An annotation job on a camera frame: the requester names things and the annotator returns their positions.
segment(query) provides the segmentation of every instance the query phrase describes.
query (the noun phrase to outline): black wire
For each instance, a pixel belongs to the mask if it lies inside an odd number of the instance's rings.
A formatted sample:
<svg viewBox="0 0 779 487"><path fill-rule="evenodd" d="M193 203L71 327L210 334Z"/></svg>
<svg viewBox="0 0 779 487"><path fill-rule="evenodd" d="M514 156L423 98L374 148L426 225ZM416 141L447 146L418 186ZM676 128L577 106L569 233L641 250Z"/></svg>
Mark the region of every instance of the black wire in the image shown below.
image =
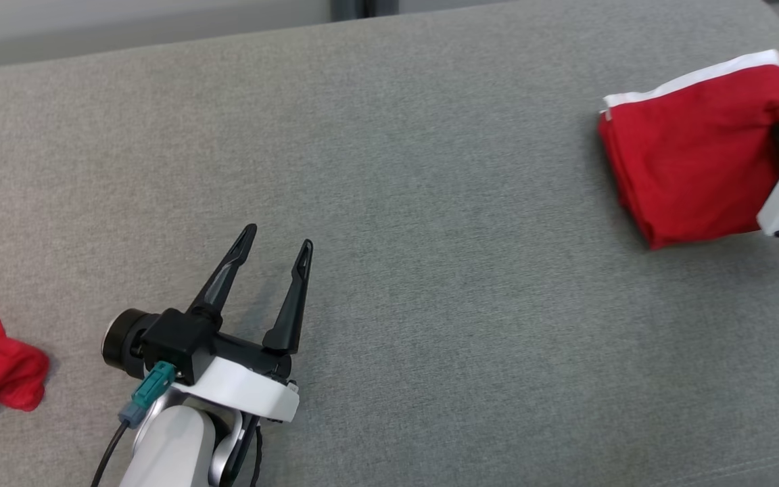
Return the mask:
<svg viewBox="0 0 779 487"><path fill-rule="evenodd" d="M254 457L254 473L251 474L251 487L257 487L257 477L260 477L260 460L263 460L263 435L260 434L260 425L254 428L257 435L257 454Z"/></svg>
<svg viewBox="0 0 779 487"><path fill-rule="evenodd" d="M92 479L91 487L98 487L98 485L101 483L101 476L104 475L104 469L108 467L110 456L112 455L112 453L114 453L114 450L116 449L116 444L121 439L122 434L124 434L124 431L126 431L127 429L128 429L128 422L122 421L120 427L116 430L116 434L114 434L114 437L112 438L112 440L110 440L110 444L108 445L108 449L104 452L104 456L101 457L101 462L98 463L98 469L96 469L95 471L95 478Z"/></svg>

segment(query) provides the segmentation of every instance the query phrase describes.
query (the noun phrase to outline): blue-gray connector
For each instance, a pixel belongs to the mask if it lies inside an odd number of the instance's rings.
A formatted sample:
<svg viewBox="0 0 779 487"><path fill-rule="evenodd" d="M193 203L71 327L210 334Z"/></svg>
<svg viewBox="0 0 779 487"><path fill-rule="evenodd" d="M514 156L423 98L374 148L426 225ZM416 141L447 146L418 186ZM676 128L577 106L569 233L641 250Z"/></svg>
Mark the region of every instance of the blue-gray connector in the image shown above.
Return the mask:
<svg viewBox="0 0 779 487"><path fill-rule="evenodd" d="M128 427L136 429L146 417L146 412L152 403L160 398L173 381L176 379L176 367L173 364L158 361L155 367L149 371L143 382L131 394L131 401L118 413L122 423L128 423Z"/></svg>

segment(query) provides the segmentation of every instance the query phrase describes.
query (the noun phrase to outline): gray fabric surface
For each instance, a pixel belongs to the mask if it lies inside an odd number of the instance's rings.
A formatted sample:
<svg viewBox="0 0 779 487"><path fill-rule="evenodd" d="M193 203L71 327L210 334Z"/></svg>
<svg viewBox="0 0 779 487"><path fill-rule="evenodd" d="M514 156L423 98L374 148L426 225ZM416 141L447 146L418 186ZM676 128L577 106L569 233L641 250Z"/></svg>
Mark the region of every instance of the gray fabric surface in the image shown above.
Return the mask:
<svg viewBox="0 0 779 487"><path fill-rule="evenodd" d="M762 3L543 0L0 68L0 314L53 360L0 486L89 483L136 386L106 324L186 306L248 222L243 338L315 245L261 485L779 485L779 243L649 252L594 132L769 47Z"/></svg>

